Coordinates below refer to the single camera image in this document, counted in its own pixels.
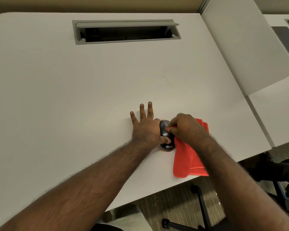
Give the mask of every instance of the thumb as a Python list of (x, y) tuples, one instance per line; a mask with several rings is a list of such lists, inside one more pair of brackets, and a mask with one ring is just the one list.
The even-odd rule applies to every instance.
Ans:
[(171, 143), (170, 138), (161, 136), (161, 143), (160, 144), (163, 144), (163, 143), (170, 144)]
[(172, 133), (172, 134), (174, 134), (174, 135), (177, 134), (177, 131), (178, 131), (177, 127), (170, 127), (170, 128), (168, 128), (168, 132), (170, 132), (170, 133)]

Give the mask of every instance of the person's right hand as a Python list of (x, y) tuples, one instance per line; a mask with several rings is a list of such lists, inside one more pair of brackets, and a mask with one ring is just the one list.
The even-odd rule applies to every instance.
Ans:
[(190, 114), (179, 113), (170, 121), (168, 131), (190, 146), (201, 143), (210, 137), (207, 130), (202, 127)]

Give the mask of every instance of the forearm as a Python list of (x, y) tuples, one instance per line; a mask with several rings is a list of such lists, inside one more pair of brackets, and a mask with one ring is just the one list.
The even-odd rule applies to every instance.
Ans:
[(289, 230), (289, 217), (211, 137), (192, 146), (227, 217), (242, 230)]
[(90, 230), (149, 153), (128, 143), (48, 191), (0, 230)]

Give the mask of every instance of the hand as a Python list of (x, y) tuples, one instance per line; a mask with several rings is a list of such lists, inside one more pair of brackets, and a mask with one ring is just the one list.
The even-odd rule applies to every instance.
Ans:
[(131, 114), (131, 121), (133, 123), (132, 142), (140, 145), (141, 148), (152, 151), (155, 147), (162, 143), (171, 143), (169, 138), (160, 136), (160, 122), (159, 119), (153, 120), (152, 102), (148, 103), (148, 116), (145, 115), (144, 104), (140, 105), (140, 122), (135, 117), (134, 112)]
[(190, 146), (210, 137), (207, 130), (189, 114), (179, 113), (170, 121), (168, 131)]

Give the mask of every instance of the folded cloth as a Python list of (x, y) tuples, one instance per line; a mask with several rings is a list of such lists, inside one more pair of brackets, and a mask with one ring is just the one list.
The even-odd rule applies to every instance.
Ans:
[[(207, 132), (209, 132), (208, 123), (201, 119), (196, 119)], [(194, 149), (181, 139), (174, 137), (176, 145), (176, 154), (173, 163), (173, 175), (177, 178), (185, 178), (188, 175), (208, 176), (208, 173)]]

